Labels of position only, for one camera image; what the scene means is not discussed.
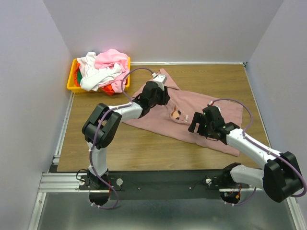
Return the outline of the dusty pink mario t-shirt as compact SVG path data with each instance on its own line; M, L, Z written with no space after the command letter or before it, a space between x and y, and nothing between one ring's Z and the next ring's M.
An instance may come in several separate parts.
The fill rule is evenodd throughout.
M125 124L147 130L180 141L210 148L233 156L239 151L220 141L208 140L197 133L188 131L195 112L202 112L214 97L181 90L165 69L159 73L166 75L166 86L170 100L167 105L157 105L149 113L139 119L130 119Z

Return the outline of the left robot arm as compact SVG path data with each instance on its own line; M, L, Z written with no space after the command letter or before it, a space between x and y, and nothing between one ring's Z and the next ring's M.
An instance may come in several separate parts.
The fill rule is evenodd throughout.
M131 102L117 106L100 103L82 127L89 148L88 176L99 184L108 185L104 176L108 172L107 147L113 141L119 125L139 119L157 105L167 105L170 100L168 87L162 82L146 82L143 90Z

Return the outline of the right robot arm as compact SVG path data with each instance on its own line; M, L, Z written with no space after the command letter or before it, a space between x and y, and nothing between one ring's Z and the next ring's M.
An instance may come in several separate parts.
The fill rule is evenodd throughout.
M188 131L233 147L259 166L259 169L255 169L232 163L223 168L216 179L206 178L208 186L214 184L227 188L236 184L251 185L264 190L270 199L278 203L288 197L306 194L307 183L293 153L271 149L235 123L226 123L217 106L209 105L201 113L195 112Z

